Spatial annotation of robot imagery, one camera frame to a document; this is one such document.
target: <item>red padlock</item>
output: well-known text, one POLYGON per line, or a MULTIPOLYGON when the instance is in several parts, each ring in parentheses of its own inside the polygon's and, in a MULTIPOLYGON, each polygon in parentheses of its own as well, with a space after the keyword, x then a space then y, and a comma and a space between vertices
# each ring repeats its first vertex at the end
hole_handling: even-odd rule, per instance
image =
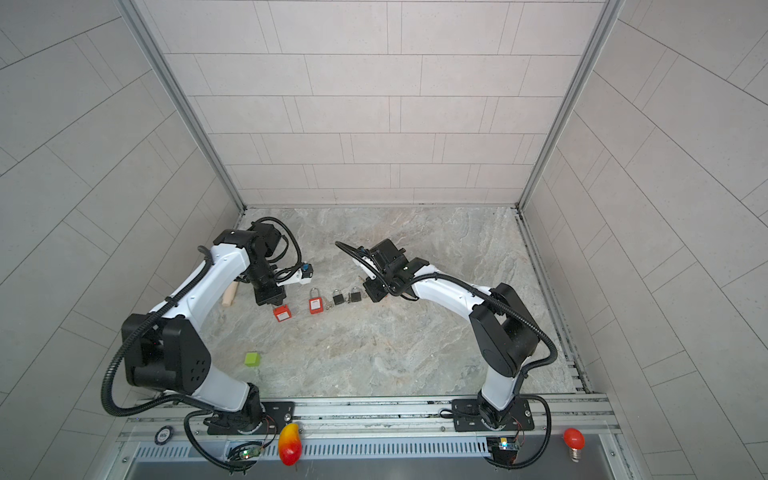
POLYGON ((310 290, 310 313, 320 313, 323 311, 323 298, 320 296, 320 291, 317 288, 310 290), (317 292, 316 296, 312 296, 312 292, 317 292))
POLYGON ((278 306, 276 309, 272 310, 272 313, 275 314, 275 318, 278 322, 288 320, 292 316, 287 305, 278 306))

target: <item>red light bulb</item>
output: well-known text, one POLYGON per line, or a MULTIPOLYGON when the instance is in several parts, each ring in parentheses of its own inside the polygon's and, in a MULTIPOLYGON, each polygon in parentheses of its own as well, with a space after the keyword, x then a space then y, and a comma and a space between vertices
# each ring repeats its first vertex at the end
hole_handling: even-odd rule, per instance
POLYGON ((563 434, 565 445, 571 449, 571 460, 578 462, 581 458, 581 449, 584 448, 584 436, 577 429, 568 429, 563 434))

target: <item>gray tiled wall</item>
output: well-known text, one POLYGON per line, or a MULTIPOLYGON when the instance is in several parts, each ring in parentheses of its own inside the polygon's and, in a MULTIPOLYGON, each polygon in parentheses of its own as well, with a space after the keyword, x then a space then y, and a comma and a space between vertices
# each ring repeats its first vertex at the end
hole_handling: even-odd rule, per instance
POLYGON ((0 2, 0 111, 0 477, 83 478, 123 320, 238 213, 110 0, 0 2))
POLYGON ((767 31, 627 0, 525 209, 647 477, 768 475, 767 31))
POLYGON ((246 204, 511 204, 601 2, 137 0, 246 204))

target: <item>mounting plate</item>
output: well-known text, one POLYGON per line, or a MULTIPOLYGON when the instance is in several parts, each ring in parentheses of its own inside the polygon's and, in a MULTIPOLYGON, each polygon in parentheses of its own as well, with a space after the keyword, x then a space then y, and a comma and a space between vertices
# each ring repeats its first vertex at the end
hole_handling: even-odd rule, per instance
MULTIPOLYGON (((261 422, 261 425, 259 425, 253 432, 248 433, 248 435, 266 435, 267 433, 273 434, 275 432, 279 435, 280 432, 283 431, 283 427, 293 421, 293 408, 296 405, 295 403, 261 402, 261 404, 264 406, 264 412, 275 420, 277 431, 275 430, 275 426, 270 423, 270 430, 267 432, 266 422, 261 422), (286 414, 290 415, 291 418, 288 422, 285 420, 286 414)), ((240 433, 235 429, 224 429, 216 425, 209 425, 208 435, 243 435, 243 433, 240 433)))
MULTIPOLYGON (((457 432, 493 432, 490 428, 485 426, 485 423, 480 419, 480 409, 478 407, 477 399, 455 399, 451 401, 451 408, 454 412, 463 413, 465 415, 476 415, 476 418, 468 419, 464 416, 454 415, 453 428, 457 432)), ((510 415, 520 422, 523 430, 533 430, 534 423, 533 418, 526 416, 526 412, 530 412, 531 407, 528 406, 528 400, 516 399, 512 404, 509 411, 510 415)), ((517 430, 518 426, 514 420, 503 428, 503 430, 517 430)))

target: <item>green cube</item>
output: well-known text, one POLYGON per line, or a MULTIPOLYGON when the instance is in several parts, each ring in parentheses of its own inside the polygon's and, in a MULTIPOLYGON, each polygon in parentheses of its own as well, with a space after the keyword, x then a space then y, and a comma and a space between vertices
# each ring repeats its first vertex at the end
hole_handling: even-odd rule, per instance
POLYGON ((245 354, 245 366, 259 366, 261 363, 261 355, 256 352, 248 352, 245 354))

